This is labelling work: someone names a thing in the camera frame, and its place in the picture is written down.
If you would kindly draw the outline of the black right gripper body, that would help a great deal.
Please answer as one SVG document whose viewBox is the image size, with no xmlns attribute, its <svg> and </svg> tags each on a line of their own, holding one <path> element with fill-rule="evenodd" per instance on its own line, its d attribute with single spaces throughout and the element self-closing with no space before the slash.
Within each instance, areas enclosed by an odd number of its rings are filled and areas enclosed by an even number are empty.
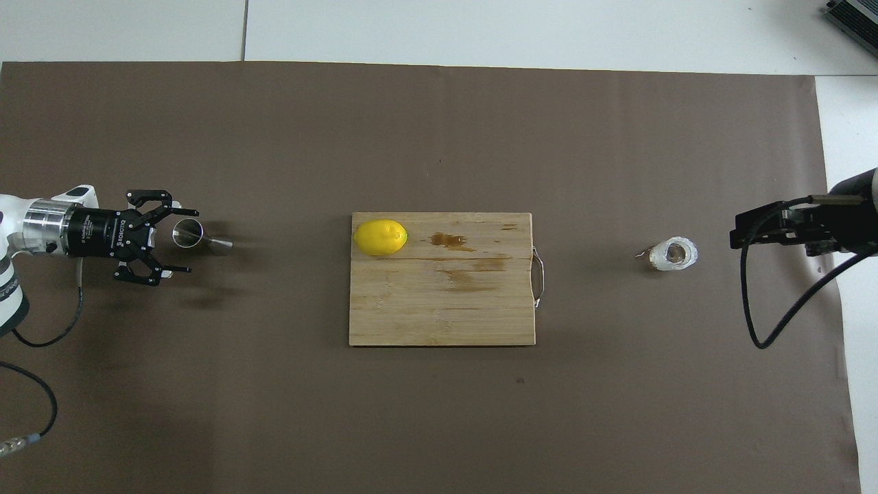
<svg viewBox="0 0 878 494">
<path fill-rule="evenodd" d="M 877 241 L 876 171 L 859 173 L 843 180 L 830 190 L 831 195 L 859 195 L 864 201 L 856 206 L 838 207 L 831 223 L 835 240 L 843 250 L 862 254 Z"/>
</svg>

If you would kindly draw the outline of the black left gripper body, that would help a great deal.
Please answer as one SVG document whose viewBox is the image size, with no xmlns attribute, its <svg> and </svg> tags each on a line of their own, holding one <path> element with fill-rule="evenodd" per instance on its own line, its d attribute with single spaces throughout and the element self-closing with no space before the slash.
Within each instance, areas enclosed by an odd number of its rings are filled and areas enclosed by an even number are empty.
<svg viewBox="0 0 878 494">
<path fill-rule="evenodd" d="M 136 209 L 73 209 L 65 219 L 65 253 L 70 257 L 145 259 L 156 247 L 154 221 Z"/>
</svg>

